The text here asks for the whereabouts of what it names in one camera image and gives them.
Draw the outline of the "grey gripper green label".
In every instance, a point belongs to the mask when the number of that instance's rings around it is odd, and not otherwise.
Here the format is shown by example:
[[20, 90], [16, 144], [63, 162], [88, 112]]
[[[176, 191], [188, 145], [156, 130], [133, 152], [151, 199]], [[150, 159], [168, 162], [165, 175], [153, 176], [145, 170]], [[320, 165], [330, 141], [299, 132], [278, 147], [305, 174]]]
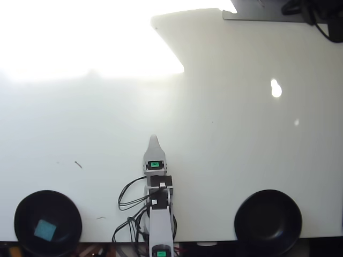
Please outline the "grey gripper green label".
[[159, 144], [158, 137], [155, 134], [151, 135], [144, 154], [144, 174], [165, 175], [167, 173], [165, 160], [166, 154]]

